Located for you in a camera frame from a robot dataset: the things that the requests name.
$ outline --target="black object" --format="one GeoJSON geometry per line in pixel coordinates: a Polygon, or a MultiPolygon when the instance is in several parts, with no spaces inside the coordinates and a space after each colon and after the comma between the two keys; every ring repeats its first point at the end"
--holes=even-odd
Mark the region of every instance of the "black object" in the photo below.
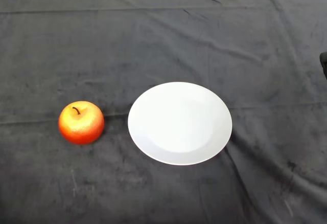
{"type": "Polygon", "coordinates": [[[321,63],[321,66],[322,66],[322,69],[323,69],[323,73],[327,79],[327,70],[326,70],[326,65],[327,65],[327,52],[323,52],[320,54],[319,56],[320,58],[320,63],[321,63]]]}

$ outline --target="apple stem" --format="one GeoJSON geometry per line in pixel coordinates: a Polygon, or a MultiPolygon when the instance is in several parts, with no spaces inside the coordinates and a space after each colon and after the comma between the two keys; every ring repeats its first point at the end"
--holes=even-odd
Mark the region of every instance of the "apple stem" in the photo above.
{"type": "Polygon", "coordinates": [[[76,107],[72,107],[72,108],[77,111],[77,115],[81,114],[80,111],[76,107]]]}

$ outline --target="white plate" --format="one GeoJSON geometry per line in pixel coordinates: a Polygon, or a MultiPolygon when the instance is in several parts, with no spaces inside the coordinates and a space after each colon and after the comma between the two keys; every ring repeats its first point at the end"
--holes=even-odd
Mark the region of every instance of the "white plate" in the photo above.
{"type": "Polygon", "coordinates": [[[128,129],[146,155],[173,165],[190,165],[220,152],[231,134],[225,103],[210,90],[170,82],[144,92],[133,104],[128,129]]]}

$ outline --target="table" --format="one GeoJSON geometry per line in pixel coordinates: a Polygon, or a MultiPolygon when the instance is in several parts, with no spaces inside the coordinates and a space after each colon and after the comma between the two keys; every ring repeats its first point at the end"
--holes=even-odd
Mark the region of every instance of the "table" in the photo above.
{"type": "Polygon", "coordinates": [[[1,223],[325,223],[327,0],[0,0],[1,223]],[[230,109],[213,159],[166,165],[128,133],[134,100],[192,82],[230,109]],[[104,135],[66,142],[70,102],[104,135]]]}

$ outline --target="gray cloth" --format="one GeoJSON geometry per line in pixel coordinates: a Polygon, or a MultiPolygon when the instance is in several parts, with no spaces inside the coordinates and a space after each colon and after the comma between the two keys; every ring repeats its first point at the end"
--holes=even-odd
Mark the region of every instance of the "gray cloth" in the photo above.
{"type": "Polygon", "coordinates": [[[0,0],[0,223],[327,220],[327,0],[0,0]],[[127,127],[155,85],[230,109],[216,157],[171,166],[127,127]],[[106,117],[94,144],[58,132],[69,103],[106,117]]]}

